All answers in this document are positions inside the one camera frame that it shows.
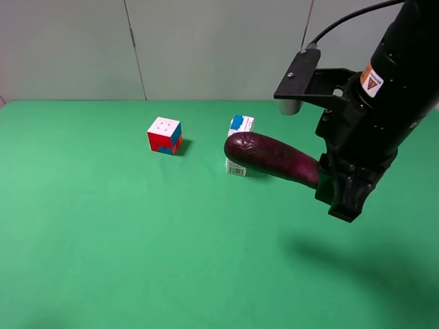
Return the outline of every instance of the black cable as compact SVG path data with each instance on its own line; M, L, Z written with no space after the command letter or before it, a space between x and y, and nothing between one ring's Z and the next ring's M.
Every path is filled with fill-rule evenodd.
M381 2L381 3L378 3L376 5L372 5L370 7L363 8L363 9L360 9L360 10L358 10L356 12L353 12L353 13L343 17L342 19L339 19L335 23L332 23L326 29L321 31L320 34L318 36L316 36L314 38L314 40L311 41L311 43L317 44L317 42L319 42L321 38L323 38L325 35L327 35L328 32L332 31L338 25L340 25L340 24L342 24L342 23L344 23L344 22L346 22L346 21L348 21L350 19L353 19L353 18L355 18L357 16L360 16L362 14L366 14L368 12L373 12L374 10L378 10L378 9L381 9L381 8L389 7L391 5L397 5L398 3L402 3L402 2L404 2L404 0L389 0L389 1Z

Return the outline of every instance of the small box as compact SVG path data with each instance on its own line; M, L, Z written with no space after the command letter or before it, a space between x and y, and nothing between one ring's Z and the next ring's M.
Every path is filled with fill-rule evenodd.
M147 131L152 151L174 155L183 141L181 123L158 117Z
M230 122L230 129L228 130L227 137L233 135L235 132L252 132L253 123L254 118L252 117L235 115L235 117ZM240 166L239 164L236 164L226 158L226 172L235 175L245 176L247 174L247 168Z

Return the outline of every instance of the green table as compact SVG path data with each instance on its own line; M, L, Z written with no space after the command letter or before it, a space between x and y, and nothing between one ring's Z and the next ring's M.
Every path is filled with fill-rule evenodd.
M318 157L321 111L272 102L19 101L0 111L0 328L439 328L439 114L353 224L228 175L234 114ZM150 151L182 121L179 156Z

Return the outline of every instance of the white wall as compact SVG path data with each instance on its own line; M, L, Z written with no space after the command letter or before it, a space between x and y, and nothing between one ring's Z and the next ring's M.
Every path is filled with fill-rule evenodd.
M272 99L310 0L127 0L148 99Z
M315 0L307 42L311 42L325 27L343 16L380 2L383 0ZM394 5L369 12L329 32L318 43L322 51L319 67L346 67L362 71L401 6Z
M1 0L0 93L144 99L123 0Z

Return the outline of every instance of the eggplant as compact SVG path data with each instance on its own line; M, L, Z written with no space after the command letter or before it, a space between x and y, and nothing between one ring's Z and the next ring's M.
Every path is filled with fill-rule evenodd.
M274 138L236 132L227 138L224 153L243 167L317 188L318 161Z

